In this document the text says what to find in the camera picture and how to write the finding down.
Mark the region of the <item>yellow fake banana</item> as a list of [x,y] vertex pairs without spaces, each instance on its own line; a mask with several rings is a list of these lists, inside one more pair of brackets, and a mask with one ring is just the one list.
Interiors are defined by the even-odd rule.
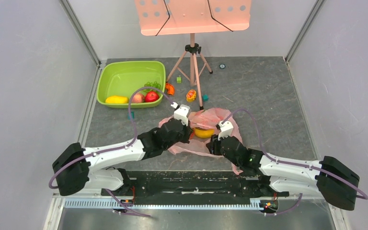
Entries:
[[202,129],[199,127],[194,127],[194,134],[198,138],[211,138],[212,135],[214,135],[215,130],[214,129]]

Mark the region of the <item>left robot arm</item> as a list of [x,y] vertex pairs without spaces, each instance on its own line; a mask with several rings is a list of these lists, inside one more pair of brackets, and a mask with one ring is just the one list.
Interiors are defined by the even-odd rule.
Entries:
[[189,121],[184,124],[171,118],[161,127],[127,142],[97,148],[83,148],[79,142],[72,143],[53,162],[55,175],[49,186],[62,196],[73,195],[84,188],[108,189],[126,195],[131,190],[126,171],[107,170],[107,167],[158,157],[178,142],[189,143],[191,133]]

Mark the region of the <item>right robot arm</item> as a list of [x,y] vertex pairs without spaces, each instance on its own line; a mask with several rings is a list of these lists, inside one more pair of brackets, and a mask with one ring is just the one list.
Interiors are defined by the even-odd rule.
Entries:
[[355,208],[360,177],[334,157],[325,156],[321,161],[288,159],[248,149],[236,137],[219,139],[217,135],[206,147],[210,154],[223,156],[234,164],[241,176],[258,177],[258,191],[265,196],[314,195],[340,209]]

